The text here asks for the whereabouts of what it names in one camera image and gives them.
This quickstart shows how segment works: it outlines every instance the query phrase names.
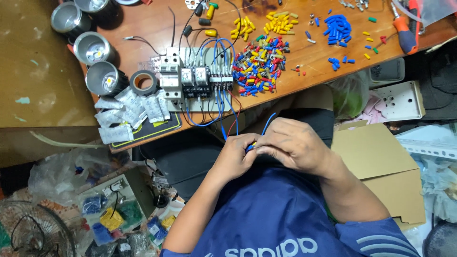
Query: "metal cylinder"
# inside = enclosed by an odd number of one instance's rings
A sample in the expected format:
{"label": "metal cylinder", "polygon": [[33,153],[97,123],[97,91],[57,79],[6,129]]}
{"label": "metal cylinder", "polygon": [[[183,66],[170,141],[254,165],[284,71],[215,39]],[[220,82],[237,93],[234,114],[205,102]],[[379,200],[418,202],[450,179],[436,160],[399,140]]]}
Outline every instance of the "metal cylinder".
{"label": "metal cylinder", "polygon": [[51,26],[59,33],[75,39],[90,30],[92,21],[74,2],[65,2],[54,9],[51,15]]}
{"label": "metal cylinder", "polygon": [[130,84],[125,73],[104,61],[87,70],[85,81],[87,89],[98,96],[116,96]]}
{"label": "metal cylinder", "polygon": [[119,9],[119,4],[114,0],[74,0],[74,3],[97,23],[113,22]]}
{"label": "metal cylinder", "polygon": [[116,50],[97,32],[85,32],[74,42],[73,51],[78,60],[86,65],[94,65],[97,62],[113,62]]}

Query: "orange screwdriver handle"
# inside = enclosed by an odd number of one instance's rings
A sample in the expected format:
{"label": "orange screwdriver handle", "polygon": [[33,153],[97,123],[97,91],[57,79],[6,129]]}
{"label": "orange screwdriver handle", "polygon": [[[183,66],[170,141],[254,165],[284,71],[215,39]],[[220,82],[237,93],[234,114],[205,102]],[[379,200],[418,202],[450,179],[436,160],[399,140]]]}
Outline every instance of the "orange screwdriver handle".
{"label": "orange screwdriver handle", "polygon": [[406,25],[405,17],[398,17],[393,21],[393,25],[397,28],[399,33],[400,47],[405,54],[414,54],[418,50],[416,38]]}

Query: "red wire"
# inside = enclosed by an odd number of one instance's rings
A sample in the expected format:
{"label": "red wire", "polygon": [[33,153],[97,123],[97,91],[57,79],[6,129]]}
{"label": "red wire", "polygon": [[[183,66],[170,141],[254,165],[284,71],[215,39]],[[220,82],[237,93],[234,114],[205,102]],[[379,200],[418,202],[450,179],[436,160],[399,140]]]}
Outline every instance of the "red wire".
{"label": "red wire", "polygon": [[[230,95],[232,95],[232,98],[234,98],[234,99],[238,102],[238,104],[239,104],[238,114],[236,115],[236,118],[238,118],[239,112],[241,111],[241,103],[239,102],[238,98],[236,98],[236,97],[232,94],[232,92],[231,92],[230,90],[227,90],[227,91],[230,93]],[[232,127],[233,127],[233,125],[235,125],[235,123],[236,123],[236,120],[234,120],[233,123],[232,123],[232,126],[230,126],[230,129],[229,129],[228,132],[227,132],[227,136],[230,135],[230,130],[232,130]]]}

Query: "black shorts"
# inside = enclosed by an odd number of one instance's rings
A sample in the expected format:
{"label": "black shorts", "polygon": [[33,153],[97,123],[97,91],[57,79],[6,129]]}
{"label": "black shorts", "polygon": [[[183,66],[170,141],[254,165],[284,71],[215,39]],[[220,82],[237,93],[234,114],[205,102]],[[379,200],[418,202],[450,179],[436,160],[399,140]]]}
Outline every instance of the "black shorts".
{"label": "black shorts", "polygon": [[[279,117],[308,123],[330,147],[333,138],[333,111],[316,108],[282,110]],[[141,146],[146,158],[156,160],[157,167],[168,183],[188,201],[211,169],[223,147],[223,143],[202,128],[188,129]],[[253,166],[278,166],[269,156],[258,156]]]}

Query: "person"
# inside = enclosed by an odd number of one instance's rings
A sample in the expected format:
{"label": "person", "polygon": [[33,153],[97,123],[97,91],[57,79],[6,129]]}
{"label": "person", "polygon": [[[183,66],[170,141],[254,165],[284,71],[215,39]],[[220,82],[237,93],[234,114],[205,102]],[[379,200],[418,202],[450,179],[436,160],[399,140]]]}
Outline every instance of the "person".
{"label": "person", "polygon": [[330,149],[332,106],[331,91],[319,85],[276,103],[271,112],[282,111],[263,136],[230,136],[221,148],[191,129],[148,145],[188,200],[160,257],[418,257],[383,203]]}

